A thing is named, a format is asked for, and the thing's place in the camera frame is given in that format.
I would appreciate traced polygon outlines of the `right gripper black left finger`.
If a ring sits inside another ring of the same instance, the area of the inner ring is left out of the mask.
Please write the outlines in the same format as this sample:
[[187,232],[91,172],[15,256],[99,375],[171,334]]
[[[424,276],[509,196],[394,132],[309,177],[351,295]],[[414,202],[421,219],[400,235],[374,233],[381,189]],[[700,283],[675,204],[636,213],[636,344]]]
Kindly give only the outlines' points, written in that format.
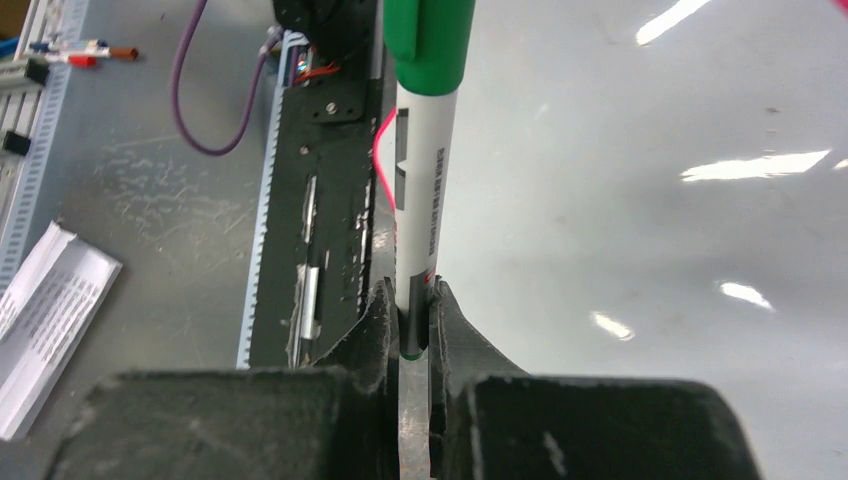
[[389,280],[302,368],[131,371],[86,397],[50,479],[396,479],[398,360]]

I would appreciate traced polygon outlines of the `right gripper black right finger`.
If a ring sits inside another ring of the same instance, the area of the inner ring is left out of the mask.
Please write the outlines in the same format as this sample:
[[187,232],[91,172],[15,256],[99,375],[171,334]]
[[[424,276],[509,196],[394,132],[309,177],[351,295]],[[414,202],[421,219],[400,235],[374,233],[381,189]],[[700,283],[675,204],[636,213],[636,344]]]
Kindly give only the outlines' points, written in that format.
[[438,281],[430,315],[435,479],[757,479],[730,406],[662,378],[532,375],[465,317]]

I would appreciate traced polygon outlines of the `pink framed whiteboard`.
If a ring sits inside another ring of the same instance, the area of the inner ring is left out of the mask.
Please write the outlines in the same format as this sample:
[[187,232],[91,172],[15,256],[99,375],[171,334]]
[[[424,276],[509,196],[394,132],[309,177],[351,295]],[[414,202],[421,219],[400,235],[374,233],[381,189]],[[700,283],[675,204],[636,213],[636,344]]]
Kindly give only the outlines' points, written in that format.
[[847,11],[480,1],[439,272],[521,368],[716,388],[847,475]]

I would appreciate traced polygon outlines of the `green capped whiteboard marker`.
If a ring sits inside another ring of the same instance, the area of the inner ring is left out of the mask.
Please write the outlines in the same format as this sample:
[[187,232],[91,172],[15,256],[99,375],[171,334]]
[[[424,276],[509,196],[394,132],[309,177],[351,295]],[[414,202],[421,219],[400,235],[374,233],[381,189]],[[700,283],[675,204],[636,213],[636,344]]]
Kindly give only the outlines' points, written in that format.
[[464,78],[473,0],[388,1],[384,37],[395,102],[395,304],[400,354],[428,347],[442,209],[457,96]]

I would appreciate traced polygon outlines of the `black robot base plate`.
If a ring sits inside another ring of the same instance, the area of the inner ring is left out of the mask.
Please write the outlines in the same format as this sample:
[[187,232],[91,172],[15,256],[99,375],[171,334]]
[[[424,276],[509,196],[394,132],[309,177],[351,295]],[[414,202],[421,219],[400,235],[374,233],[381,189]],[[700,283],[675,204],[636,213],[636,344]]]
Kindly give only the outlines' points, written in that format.
[[314,362],[367,304],[385,50],[379,1],[277,1],[289,52],[249,368]]

